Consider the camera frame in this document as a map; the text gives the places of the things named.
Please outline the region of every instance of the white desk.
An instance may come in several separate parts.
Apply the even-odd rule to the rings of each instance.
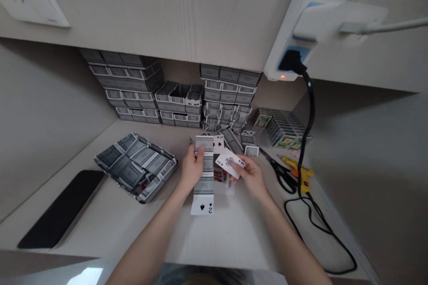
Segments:
[[[18,242],[75,175],[83,169],[99,169],[93,157],[132,131],[172,152],[180,165],[176,174],[155,201],[145,205],[135,201],[112,179],[108,179],[66,241],[59,248],[48,251],[86,257],[107,257],[124,253],[177,184],[189,136],[194,139],[202,130],[117,120],[0,225],[0,249],[16,250]],[[275,156],[276,151],[278,150],[268,150],[272,156]],[[266,185],[281,208],[284,200],[296,197],[280,188],[272,167],[261,154],[256,162],[262,167]],[[320,196],[316,188],[319,187],[316,183],[312,186],[311,194],[318,201]],[[188,197],[180,213],[166,254],[167,262],[278,271],[275,253],[258,204],[249,196],[243,182],[237,184],[236,195],[215,196],[215,214],[212,216],[191,216],[191,203],[192,195]],[[323,204],[319,201],[326,219],[335,229],[337,222],[332,221],[328,208]],[[350,266],[348,256],[334,239],[310,224],[308,209],[304,204],[293,203],[290,212],[306,244],[324,267],[341,270]],[[339,232],[338,236],[345,245],[349,245]],[[368,279],[361,267],[344,277]]]

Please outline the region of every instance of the black phone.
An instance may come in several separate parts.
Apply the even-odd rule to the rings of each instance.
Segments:
[[[18,248],[59,246],[105,180],[103,171],[83,170],[68,184],[19,242]]]

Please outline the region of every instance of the black-handled scissors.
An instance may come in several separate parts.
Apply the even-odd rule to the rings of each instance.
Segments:
[[[259,150],[266,157],[267,161],[272,166],[276,174],[276,179],[278,180],[282,188],[289,194],[295,194],[297,191],[297,181],[291,178],[291,176],[288,174],[290,170],[285,167],[282,167],[276,160],[274,160],[271,156],[269,156],[262,148],[260,148]]]

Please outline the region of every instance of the wall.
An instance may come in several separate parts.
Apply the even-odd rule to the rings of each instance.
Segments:
[[[384,284],[428,282],[428,92],[315,81],[307,161]],[[305,96],[294,109],[305,123]]]
[[[291,0],[56,1],[71,28],[0,6],[0,37],[262,70]]]
[[[117,116],[74,48],[0,39],[0,221]]]
[[[261,71],[291,0],[56,1],[71,28],[16,21],[0,6],[0,37]],[[386,23],[428,16],[426,0],[351,1],[389,8]],[[309,68],[314,78],[422,91],[427,36],[420,28],[373,35],[354,49],[320,45]]]
[[[427,0],[349,0],[389,9],[385,24],[428,16]],[[420,92],[428,88],[428,28],[379,33],[356,48],[319,45],[311,77]]]
[[[197,63],[169,59],[162,59],[161,63],[165,80],[186,84],[205,83],[200,79],[199,64]],[[249,119],[252,119],[259,107],[293,110],[305,92],[306,86],[302,78],[292,82],[269,81],[263,74],[251,102],[253,111]]]

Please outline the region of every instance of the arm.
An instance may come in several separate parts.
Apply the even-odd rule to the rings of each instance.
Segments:
[[[281,272],[290,285],[332,285],[324,269],[288,223],[264,184],[262,169],[249,157],[238,155],[245,169],[232,167],[244,179],[250,193],[259,201],[276,250]]]
[[[177,224],[181,207],[195,184],[201,178],[204,147],[195,159],[195,145],[189,146],[183,159],[183,169],[178,185],[171,195],[138,235],[117,264],[106,285],[153,284],[164,262],[169,239]]]

